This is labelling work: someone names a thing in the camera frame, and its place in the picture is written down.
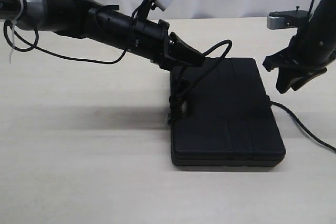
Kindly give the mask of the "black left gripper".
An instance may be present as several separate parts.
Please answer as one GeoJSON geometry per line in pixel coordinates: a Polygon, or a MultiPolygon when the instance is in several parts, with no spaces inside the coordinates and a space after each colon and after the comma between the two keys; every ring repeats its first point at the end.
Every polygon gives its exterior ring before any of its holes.
{"type": "Polygon", "coordinates": [[[174,67],[201,67],[203,53],[185,43],[176,33],[169,34],[170,24],[159,20],[154,23],[136,20],[128,46],[129,52],[150,60],[161,69],[171,71],[174,67]]]}

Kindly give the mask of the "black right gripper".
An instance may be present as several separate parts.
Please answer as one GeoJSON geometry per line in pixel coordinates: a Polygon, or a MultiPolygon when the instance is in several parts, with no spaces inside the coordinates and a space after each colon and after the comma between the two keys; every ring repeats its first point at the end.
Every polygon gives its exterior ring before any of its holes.
{"type": "Polygon", "coordinates": [[[334,51],[335,35],[295,35],[288,47],[267,56],[262,65],[268,72],[278,68],[276,89],[284,94],[325,74],[335,61],[334,51]]]}

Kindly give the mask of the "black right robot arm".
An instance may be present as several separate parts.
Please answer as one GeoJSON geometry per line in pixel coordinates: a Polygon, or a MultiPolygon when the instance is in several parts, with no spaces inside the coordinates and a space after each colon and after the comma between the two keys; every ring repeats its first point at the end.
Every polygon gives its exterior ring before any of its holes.
{"type": "Polygon", "coordinates": [[[312,79],[326,73],[335,61],[335,0],[320,0],[309,10],[270,12],[267,28],[296,28],[288,46],[267,56],[262,65],[271,72],[278,69],[276,89],[284,94],[297,91],[312,79]]]}

